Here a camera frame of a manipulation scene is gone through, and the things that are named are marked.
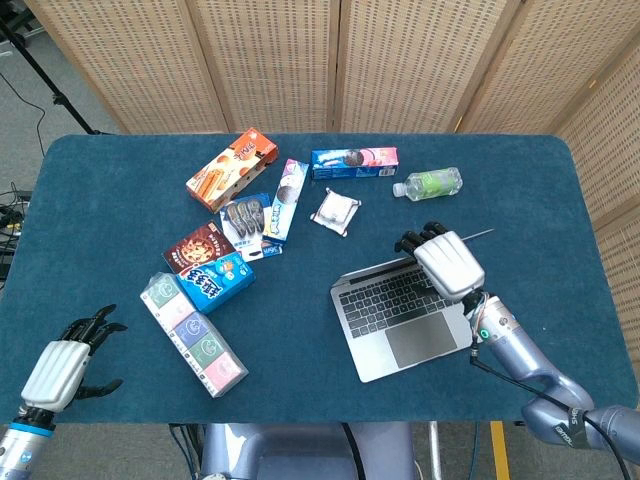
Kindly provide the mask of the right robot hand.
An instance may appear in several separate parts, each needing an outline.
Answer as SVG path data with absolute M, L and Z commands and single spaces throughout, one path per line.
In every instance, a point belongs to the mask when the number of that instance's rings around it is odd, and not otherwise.
M 394 250 L 411 255 L 447 300 L 460 302 L 484 286 L 483 268 L 459 235 L 439 222 L 428 222 L 419 233 L 406 231 Z

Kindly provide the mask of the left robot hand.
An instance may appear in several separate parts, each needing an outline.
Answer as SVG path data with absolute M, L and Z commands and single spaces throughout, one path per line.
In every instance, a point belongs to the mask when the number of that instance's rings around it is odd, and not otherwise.
M 127 329 L 107 320 L 116 308 L 110 304 L 91 317 L 73 321 L 46 345 L 21 391 L 25 411 L 57 414 L 75 400 L 107 396 L 122 385 L 121 379 L 103 386 L 84 384 L 86 368 L 97 349 L 109 335 Z

